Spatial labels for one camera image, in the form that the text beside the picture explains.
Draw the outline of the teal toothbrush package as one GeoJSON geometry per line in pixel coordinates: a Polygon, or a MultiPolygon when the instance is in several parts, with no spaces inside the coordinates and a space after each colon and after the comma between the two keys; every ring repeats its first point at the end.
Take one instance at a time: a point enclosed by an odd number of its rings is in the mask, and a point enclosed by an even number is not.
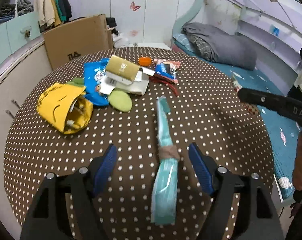
{"type": "Polygon", "coordinates": [[[171,112],[165,96],[156,102],[159,168],[152,190],[151,222],[156,225],[175,223],[180,155],[173,144],[167,114],[171,112]]]}

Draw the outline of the yellow paper bag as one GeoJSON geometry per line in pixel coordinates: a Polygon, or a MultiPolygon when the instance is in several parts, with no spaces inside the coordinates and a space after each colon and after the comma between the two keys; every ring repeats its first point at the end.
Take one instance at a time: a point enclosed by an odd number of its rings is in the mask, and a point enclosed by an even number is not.
{"type": "Polygon", "coordinates": [[[85,86],[55,83],[38,98],[36,111],[62,134],[75,134],[90,122],[94,105],[85,86]]]}

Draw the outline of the blue snack bag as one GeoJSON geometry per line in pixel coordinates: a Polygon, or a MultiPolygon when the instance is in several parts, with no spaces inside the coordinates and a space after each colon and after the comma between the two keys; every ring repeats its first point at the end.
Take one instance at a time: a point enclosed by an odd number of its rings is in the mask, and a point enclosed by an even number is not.
{"type": "Polygon", "coordinates": [[[95,106],[108,106],[108,97],[99,92],[101,81],[105,78],[105,68],[109,62],[109,58],[103,58],[95,62],[87,62],[83,64],[83,77],[85,89],[85,98],[92,102],[95,106]]]}

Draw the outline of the gold white box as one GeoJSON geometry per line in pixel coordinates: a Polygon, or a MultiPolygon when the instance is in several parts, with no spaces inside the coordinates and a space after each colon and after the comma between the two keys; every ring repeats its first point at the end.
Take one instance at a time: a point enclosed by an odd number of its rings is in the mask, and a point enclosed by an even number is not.
{"type": "Polygon", "coordinates": [[[129,94],[144,95],[149,77],[154,74],[152,69],[112,55],[105,67],[105,77],[101,79],[99,92],[110,95],[114,89],[118,89],[129,94]]]}

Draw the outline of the pink blue snack wrapper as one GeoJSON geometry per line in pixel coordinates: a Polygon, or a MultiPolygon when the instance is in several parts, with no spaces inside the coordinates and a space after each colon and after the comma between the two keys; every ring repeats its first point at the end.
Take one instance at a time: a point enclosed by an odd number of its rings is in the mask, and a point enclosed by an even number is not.
{"type": "Polygon", "coordinates": [[[176,71],[180,68],[181,63],[164,59],[154,59],[155,73],[165,77],[172,83],[178,83],[176,71]]]}

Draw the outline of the folded grey blanket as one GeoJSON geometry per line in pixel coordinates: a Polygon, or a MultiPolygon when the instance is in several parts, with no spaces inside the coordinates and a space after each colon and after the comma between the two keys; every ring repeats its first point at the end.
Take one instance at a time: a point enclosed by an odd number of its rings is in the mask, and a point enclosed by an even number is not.
{"type": "Polygon", "coordinates": [[[186,23],[182,30],[188,40],[191,35],[195,35],[211,46],[214,56],[210,62],[228,64],[247,70],[255,69],[257,53],[253,46],[242,37],[229,35],[213,25],[201,23],[186,23]]]}

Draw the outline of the green felt leaf coaster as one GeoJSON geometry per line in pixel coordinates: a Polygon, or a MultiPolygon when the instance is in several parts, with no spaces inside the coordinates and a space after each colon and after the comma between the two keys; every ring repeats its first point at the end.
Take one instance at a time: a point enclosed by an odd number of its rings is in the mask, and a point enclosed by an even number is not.
{"type": "Polygon", "coordinates": [[[105,95],[99,91],[100,82],[95,80],[89,81],[85,78],[75,77],[66,84],[76,87],[86,87],[85,98],[97,107],[111,106],[120,112],[129,112],[133,103],[129,94],[114,89],[109,95],[105,95]]]}

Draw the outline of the brown polka dot tablecloth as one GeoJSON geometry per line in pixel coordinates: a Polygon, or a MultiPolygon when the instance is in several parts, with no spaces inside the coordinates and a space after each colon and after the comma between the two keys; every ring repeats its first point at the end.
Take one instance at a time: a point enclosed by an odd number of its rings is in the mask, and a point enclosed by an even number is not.
{"type": "Polygon", "coordinates": [[[70,174],[104,153],[110,144],[118,159],[95,208],[110,239],[195,239],[212,199],[202,193],[188,158],[195,142],[203,154],[231,172],[260,175],[268,189],[273,184],[272,145],[260,115],[241,105],[232,78],[253,83],[252,71],[215,66],[175,51],[122,48],[80,57],[45,76],[27,96],[8,133],[4,152],[4,188],[19,224],[44,176],[70,174]],[[88,126],[75,135],[63,135],[41,118],[39,96],[55,83],[81,77],[83,65],[117,55],[131,62],[139,57],[180,62],[178,94],[166,85],[150,83],[143,96],[132,97],[130,112],[96,108],[88,126]],[[151,194],[158,159],[156,101],[167,98],[172,141],[180,153],[176,220],[155,226],[150,221],[151,194]]]}

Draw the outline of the plaid pillow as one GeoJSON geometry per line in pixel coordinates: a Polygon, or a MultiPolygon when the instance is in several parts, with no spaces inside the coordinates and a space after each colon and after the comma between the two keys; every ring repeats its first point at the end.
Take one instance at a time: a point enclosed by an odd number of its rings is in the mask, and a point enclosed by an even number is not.
{"type": "Polygon", "coordinates": [[[189,40],[202,58],[212,61],[214,53],[211,46],[205,40],[195,35],[191,35],[189,40]]]}

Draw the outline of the large brown cardboard box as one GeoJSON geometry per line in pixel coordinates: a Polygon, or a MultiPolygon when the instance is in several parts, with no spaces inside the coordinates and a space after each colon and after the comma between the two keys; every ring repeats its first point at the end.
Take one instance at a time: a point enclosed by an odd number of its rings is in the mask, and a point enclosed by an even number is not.
{"type": "Polygon", "coordinates": [[[104,14],[80,18],[43,33],[52,69],[78,57],[112,48],[104,14]]]}

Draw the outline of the white plastic bag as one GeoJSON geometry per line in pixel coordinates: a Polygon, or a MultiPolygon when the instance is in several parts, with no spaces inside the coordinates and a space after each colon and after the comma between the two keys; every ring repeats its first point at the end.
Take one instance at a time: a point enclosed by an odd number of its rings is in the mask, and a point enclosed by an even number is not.
{"type": "Polygon", "coordinates": [[[119,33],[118,35],[112,34],[112,39],[115,48],[123,48],[130,45],[129,39],[123,33],[119,33]]]}

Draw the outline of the teal drawer cabinet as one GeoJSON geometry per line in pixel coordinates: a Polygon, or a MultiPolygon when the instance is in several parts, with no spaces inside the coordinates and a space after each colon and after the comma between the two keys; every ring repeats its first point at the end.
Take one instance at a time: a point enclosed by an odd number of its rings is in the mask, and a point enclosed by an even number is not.
{"type": "Polygon", "coordinates": [[[11,54],[40,36],[38,18],[35,11],[0,24],[0,65],[11,54]]]}

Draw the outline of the hanging jackets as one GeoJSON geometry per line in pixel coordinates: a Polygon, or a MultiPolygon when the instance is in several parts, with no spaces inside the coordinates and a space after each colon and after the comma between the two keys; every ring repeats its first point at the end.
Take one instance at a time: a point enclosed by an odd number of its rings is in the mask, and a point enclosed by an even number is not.
{"type": "Polygon", "coordinates": [[[68,0],[36,0],[40,32],[69,22],[72,7],[68,0]]]}

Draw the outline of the white wall shelf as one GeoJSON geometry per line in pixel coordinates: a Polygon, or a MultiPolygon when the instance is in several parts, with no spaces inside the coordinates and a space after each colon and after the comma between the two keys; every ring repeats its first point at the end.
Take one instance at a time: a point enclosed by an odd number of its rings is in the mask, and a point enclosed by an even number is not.
{"type": "Polygon", "coordinates": [[[290,34],[265,21],[257,11],[245,7],[241,9],[237,32],[272,52],[296,74],[301,73],[302,44],[290,34]]]}

